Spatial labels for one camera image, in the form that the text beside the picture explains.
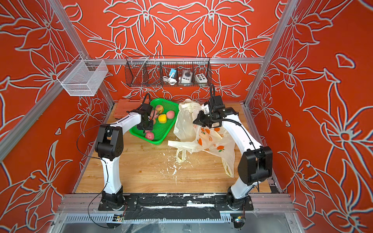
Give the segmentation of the white orange-print plastic bag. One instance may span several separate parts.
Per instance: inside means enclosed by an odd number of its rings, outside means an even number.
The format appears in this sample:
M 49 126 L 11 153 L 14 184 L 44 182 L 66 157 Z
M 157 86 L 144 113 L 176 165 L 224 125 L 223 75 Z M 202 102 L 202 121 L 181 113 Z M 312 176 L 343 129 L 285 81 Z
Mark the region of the white orange-print plastic bag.
M 187 153 L 207 152 L 220 157 L 226 175 L 234 177 L 235 142 L 222 127 L 208 128 L 193 124 L 203 107 L 198 102 L 187 99 L 179 104 L 179 113 L 173 133 L 177 141 L 168 141 L 168 146 L 176 148 L 176 162 L 186 161 Z

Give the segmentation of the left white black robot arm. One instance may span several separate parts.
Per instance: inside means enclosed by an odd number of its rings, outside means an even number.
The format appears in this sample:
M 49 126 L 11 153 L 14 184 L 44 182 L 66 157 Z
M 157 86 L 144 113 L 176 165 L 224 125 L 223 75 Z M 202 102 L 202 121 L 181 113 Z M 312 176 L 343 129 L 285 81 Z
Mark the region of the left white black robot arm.
M 133 127 L 143 132 L 151 131 L 154 125 L 150 116 L 152 110 L 151 96 L 147 93 L 141 105 L 129 111 L 128 115 L 115 123 L 100 125 L 95 143 L 95 151 L 103 163 L 105 180 L 100 211 L 118 211 L 125 207 L 119 176 L 119 159 L 124 150 L 123 135 Z

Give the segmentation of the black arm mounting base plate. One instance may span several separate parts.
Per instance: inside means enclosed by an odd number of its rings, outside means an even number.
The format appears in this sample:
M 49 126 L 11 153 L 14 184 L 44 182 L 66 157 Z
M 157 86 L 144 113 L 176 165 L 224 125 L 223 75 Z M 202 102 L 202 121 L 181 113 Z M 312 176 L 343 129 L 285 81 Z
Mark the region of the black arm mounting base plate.
M 99 211 L 120 212 L 125 220 L 221 220 L 223 213 L 243 216 L 253 209 L 251 197 L 237 201 L 224 193 L 124 194 L 122 202 L 101 198 L 98 205 Z

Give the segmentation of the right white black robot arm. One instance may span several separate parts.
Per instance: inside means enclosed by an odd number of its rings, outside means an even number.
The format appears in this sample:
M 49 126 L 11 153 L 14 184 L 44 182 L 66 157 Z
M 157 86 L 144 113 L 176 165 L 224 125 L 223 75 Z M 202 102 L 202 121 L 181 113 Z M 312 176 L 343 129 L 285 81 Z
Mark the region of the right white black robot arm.
M 193 124 L 215 129 L 222 127 L 232 137 L 242 156 L 238 165 L 239 178 L 228 188 L 226 203 L 232 210 L 243 208 L 253 188 L 270 178 L 273 173 L 273 152 L 256 141 L 239 119 L 239 113 L 223 104 L 221 96 L 210 85 L 210 99 L 203 105 Z

